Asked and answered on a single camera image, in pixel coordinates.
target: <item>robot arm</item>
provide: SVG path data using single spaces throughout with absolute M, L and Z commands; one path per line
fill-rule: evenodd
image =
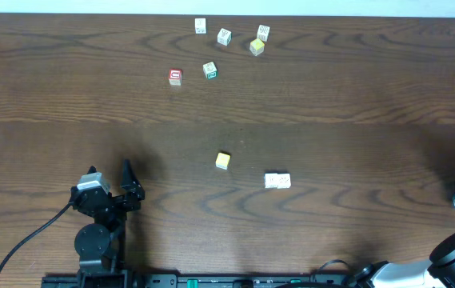
M 410 264 L 380 262 L 356 274 L 139 274 L 125 268 L 124 243 L 127 213 L 141 208 L 140 201 L 145 192 L 127 160 L 124 161 L 121 188 L 126 193 L 113 197 L 102 174 L 90 167 L 89 172 L 71 188 L 66 208 L 20 242 L 0 265 L 0 272 L 17 248 L 72 205 L 75 210 L 94 219 L 94 224 L 82 228 L 74 240 L 74 248 L 80 256 L 80 270 L 75 277 L 44 277 L 42 288 L 455 288 L 455 234 L 444 240 L 431 253 L 429 260 Z

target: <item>yellow block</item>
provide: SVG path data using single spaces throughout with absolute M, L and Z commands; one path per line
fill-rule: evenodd
M 218 153 L 217 162 L 216 162 L 218 168 L 227 170 L 229 161 L 230 161 L 230 155 Z
M 263 43 L 263 41 L 261 41 L 261 39 L 257 38 L 255 40 L 253 40 L 250 45 L 255 49 L 255 50 L 259 50 L 261 49 L 261 47 L 264 47 L 265 46 L 265 43 Z

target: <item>white wall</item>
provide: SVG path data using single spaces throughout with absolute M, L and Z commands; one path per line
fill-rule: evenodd
M 0 0 L 0 12 L 455 17 L 455 0 Z

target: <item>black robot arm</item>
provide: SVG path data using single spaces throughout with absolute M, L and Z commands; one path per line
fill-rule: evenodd
M 130 286 L 143 285 L 140 277 L 124 267 L 126 214 L 139 210 L 145 197 L 128 160 L 123 163 L 121 188 L 126 193 L 112 197 L 110 185 L 93 166 L 71 188 L 73 209 L 94 219 L 94 224 L 83 227 L 74 239 L 80 256 L 80 287 L 117 288 L 127 282 Z

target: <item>wooden table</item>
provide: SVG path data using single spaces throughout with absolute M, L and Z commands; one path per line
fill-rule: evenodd
M 117 187 L 123 158 L 146 188 L 128 224 L 138 268 L 409 262 L 455 232 L 455 19 L 207 19 L 204 35 L 188 16 L 0 14 L 0 261 L 90 165 Z M 254 57 L 259 24 L 271 32 Z M 219 76 L 206 80 L 211 61 Z M 292 187 L 265 190 L 272 169 Z M 0 286 L 76 272 L 74 236 L 90 222 L 68 211 Z

